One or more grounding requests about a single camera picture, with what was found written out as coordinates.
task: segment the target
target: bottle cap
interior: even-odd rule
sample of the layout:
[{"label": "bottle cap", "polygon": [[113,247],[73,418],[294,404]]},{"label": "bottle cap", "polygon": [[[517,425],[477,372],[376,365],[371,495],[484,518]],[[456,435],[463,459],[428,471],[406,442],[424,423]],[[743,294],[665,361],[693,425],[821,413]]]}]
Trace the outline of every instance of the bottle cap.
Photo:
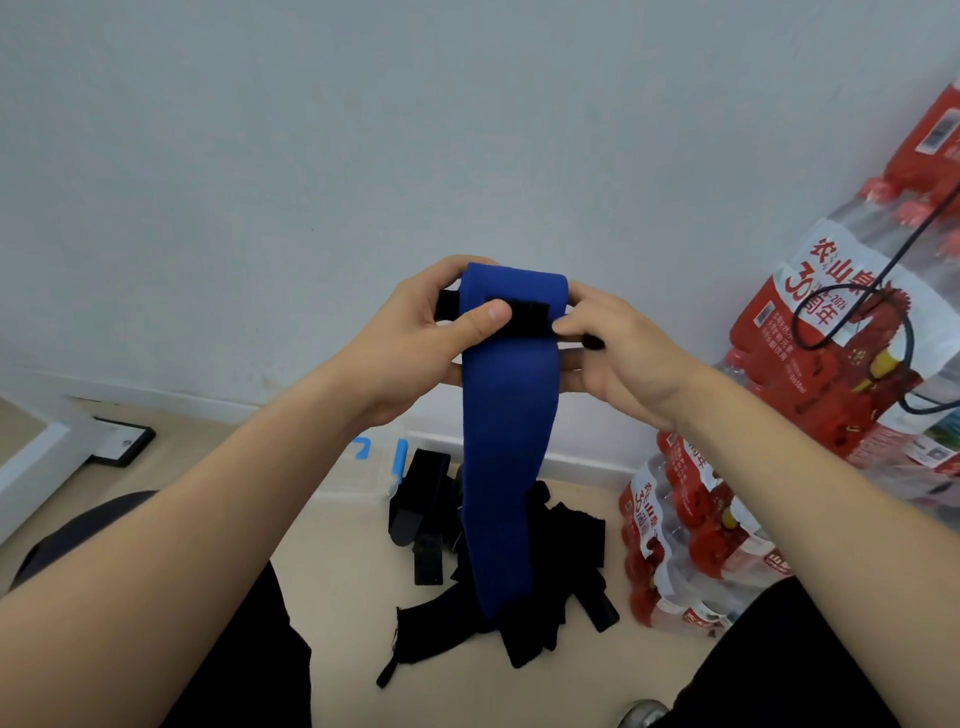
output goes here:
[{"label": "bottle cap", "polygon": [[933,205],[924,200],[907,200],[897,208],[897,222],[911,228],[916,228],[930,213]]},{"label": "bottle cap", "polygon": [[960,258],[960,230],[953,230],[947,233],[944,242],[940,244],[940,252],[946,258]]},{"label": "bottle cap", "polygon": [[875,205],[889,205],[900,196],[900,187],[882,177],[870,177],[860,187],[859,194]]},{"label": "bottle cap", "polygon": [[746,359],[747,353],[742,352],[736,347],[730,349],[723,357],[724,362],[734,369],[743,369],[743,362],[746,361]]}]

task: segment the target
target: left hand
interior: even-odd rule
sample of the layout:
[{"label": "left hand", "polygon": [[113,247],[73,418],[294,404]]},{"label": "left hand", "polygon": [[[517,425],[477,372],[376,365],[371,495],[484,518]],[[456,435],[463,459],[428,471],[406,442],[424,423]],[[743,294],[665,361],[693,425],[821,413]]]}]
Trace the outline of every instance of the left hand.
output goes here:
[{"label": "left hand", "polygon": [[399,417],[441,382],[461,384],[454,357],[510,321],[510,307],[495,300],[448,326],[434,322],[441,290],[471,262],[498,265],[485,257],[451,255],[401,281],[356,338],[324,365],[336,368],[361,398],[364,428]]}]

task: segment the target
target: right hand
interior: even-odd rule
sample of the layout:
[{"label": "right hand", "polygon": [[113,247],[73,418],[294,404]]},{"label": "right hand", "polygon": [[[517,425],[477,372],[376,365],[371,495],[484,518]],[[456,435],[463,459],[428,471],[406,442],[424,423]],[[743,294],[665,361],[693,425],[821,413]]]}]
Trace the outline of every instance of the right hand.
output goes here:
[{"label": "right hand", "polygon": [[684,402],[707,365],[681,349],[629,303],[576,280],[573,310],[553,323],[562,338],[592,334],[606,348],[561,352],[566,392],[588,392],[626,415],[664,432],[679,429]]}]

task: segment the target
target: black cable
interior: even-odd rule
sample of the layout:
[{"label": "black cable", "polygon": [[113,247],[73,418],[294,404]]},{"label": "black cable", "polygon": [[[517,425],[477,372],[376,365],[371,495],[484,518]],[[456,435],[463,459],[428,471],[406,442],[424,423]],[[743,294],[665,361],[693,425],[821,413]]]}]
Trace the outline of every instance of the black cable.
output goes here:
[{"label": "black cable", "polygon": [[[924,233],[924,231],[926,231],[926,229],[930,227],[930,225],[933,223],[934,220],[936,220],[941,214],[943,214],[944,210],[946,210],[953,203],[953,201],[957,199],[958,196],[960,196],[960,182],[958,182],[953,187],[953,189],[950,190],[950,193],[943,199],[943,201],[941,201],[939,205],[937,205],[932,210],[930,210],[930,214],[928,214],[924,219],[924,221],[921,222],[920,225],[917,227],[917,229],[911,232],[909,237],[907,237],[907,239],[903,241],[903,245],[901,245],[900,249],[896,252],[896,254],[890,258],[890,262],[884,266],[883,270],[879,272],[879,274],[876,276],[876,278],[870,285],[861,285],[859,283],[838,283],[836,285],[828,285],[828,286],[824,286],[823,288],[819,288],[815,291],[811,291],[800,302],[796,310],[793,312],[793,316],[790,319],[790,335],[793,338],[794,344],[796,344],[800,349],[803,349],[806,352],[815,352],[819,349],[822,349],[828,343],[833,341],[833,337],[836,336],[836,334],[840,331],[841,328],[847,325],[847,323],[852,318],[853,314],[856,313],[856,311],[860,308],[860,306],[864,304],[864,302],[866,302],[867,299],[870,298],[871,294],[876,292],[879,286],[883,283],[883,279],[890,273],[890,271],[894,269],[897,263],[900,262],[900,259],[903,258],[904,255],[906,255],[907,251],[909,251],[910,248],[913,246],[913,244],[917,241],[917,238],[919,238]],[[833,330],[830,333],[828,333],[826,336],[824,336],[820,341],[818,341],[816,344],[807,344],[806,342],[802,341],[800,338],[800,312],[813,299],[819,296],[823,296],[828,291],[833,291],[840,288],[849,288],[851,290],[862,290],[863,295],[860,296],[860,298],[858,298],[853,303],[850,310],[843,316],[843,318],[840,319],[837,325],[833,327]],[[886,298],[888,298],[888,295],[882,294],[881,292],[881,303],[882,303],[882,300]],[[910,323],[910,316],[905,310],[902,310],[899,306],[895,306],[895,309],[897,310],[897,313],[900,316],[900,320],[903,322],[903,332],[906,336],[906,345],[904,347],[902,363],[906,366],[907,369],[910,369],[913,364],[913,351],[914,351],[914,344],[915,344],[913,324]],[[870,376],[870,379],[873,381],[876,381],[873,378],[873,376]],[[905,412],[908,412],[912,415],[931,415],[936,412],[946,412],[947,410],[953,409],[954,407],[960,407],[960,400],[954,400],[954,401],[946,402],[943,404],[937,404],[936,406],[928,407],[925,409],[916,409],[915,407],[907,403],[906,401],[907,394],[908,393],[904,393],[903,396],[900,397],[899,405],[900,407],[903,408]]]}]

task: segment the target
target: floor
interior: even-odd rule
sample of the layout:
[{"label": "floor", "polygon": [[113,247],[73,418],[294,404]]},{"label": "floor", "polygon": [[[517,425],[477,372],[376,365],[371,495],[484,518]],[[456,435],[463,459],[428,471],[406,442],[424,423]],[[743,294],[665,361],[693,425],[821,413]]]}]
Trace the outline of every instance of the floor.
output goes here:
[{"label": "floor", "polygon": [[[168,485],[233,430],[136,407],[83,406],[102,417],[149,425],[156,439],[126,469],[81,468],[2,544],[2,591],[39,538],[98,503]],[[0,441],[14,430],[4,425],[9,414],[0,408]],[[556,482],[550,488],[555,500],[607,520],[604,573],[620,623],[598,635],[571,599],[557,650],[523,669],[511,668],[493,634],[418,665],[400,666],[383,691],[374,680],[390,659],[395,607],[426,601],[444,587],[414,585],[412,553],[391,543],[385,503],[311,501],[306,506],[273,561],[293,624],[313,648],[315,724],[607,728],[634,699],[672,702],[710,642],[646,629],[630,615],[616,493]]]}]

